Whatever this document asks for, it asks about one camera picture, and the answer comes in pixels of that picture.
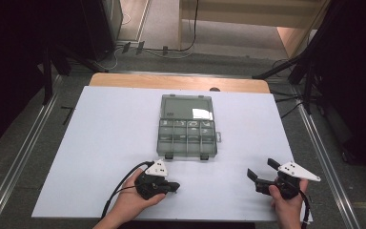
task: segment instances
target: human hand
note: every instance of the human hand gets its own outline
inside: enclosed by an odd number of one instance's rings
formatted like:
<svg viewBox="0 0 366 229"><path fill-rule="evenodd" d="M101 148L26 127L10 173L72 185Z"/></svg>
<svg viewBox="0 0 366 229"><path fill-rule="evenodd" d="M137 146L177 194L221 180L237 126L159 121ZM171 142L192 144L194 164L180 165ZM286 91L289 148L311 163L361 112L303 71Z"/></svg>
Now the human hand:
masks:
<svg viewBox="0 0 366 229"><path fill-rule="evenodd" d="M305 193L307 191L308 179L299 181L299 189ZM278 217L278 226L281 229L298 229L301 228L300 214L302 208L302 196L298 194L292 199L284 199L280 191L275 185L269 186L270 195L272 196L272 207Z"/></svg>
<svg viewBox="0 0 366 229"><path fill-rule="evenodd" d="M124 182L122 189L134 186L135 180L141 173L142 169L135 170ZM118 228L121 224L135 219L144 209L160 202L165 196L165 194L158 194L145 200L136 192L134 187L125 189L118 194L118 198L110 212L94 228Z"/></svg>

